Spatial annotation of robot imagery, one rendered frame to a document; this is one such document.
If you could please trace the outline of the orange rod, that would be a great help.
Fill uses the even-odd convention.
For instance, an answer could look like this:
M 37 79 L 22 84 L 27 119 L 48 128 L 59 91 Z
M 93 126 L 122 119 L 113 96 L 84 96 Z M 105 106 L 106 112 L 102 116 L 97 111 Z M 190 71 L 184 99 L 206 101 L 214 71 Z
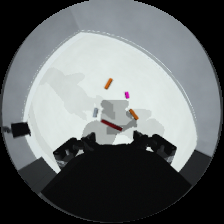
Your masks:
M 135 118 L 135 120 L 139 119 L 138 116 L 135 114 L 135 112 L 132 109 L 130 109 L 129 112 L 132 114 L 132 116 Z
M 108 87 L 110 86 L 110 84 L 111 84 L 111 82 L 113 81 L 113 79 L 112 78 L 110 78 L 109 80 L 108 80 L 108 82 L 107 82 L 107 84 L 105 85 L 105 87 L 104 87 L 104 89 L 108 89 Z

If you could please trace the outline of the red rod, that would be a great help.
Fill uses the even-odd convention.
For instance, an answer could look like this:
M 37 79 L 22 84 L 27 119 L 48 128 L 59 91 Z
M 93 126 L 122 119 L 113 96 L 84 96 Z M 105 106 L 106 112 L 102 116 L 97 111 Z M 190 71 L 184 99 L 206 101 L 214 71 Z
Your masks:
M 114 129 L 119 130 L 119 131 L 122 131 L 122 128 L 121 128 L 121 127 L 119 127 L 119 126 L 117 126 L 117 125 L 114 125 L 114 124 L 112 124 L 112 123 L 110 123 L 110 122 L 108 122 L 108 121 L 106 121 L 106 120 L 104 120 L 104 119 L 102 119 L 101 123 L 106 124 L 106 125 L 108 125 L 108 126 L 114 128 Z

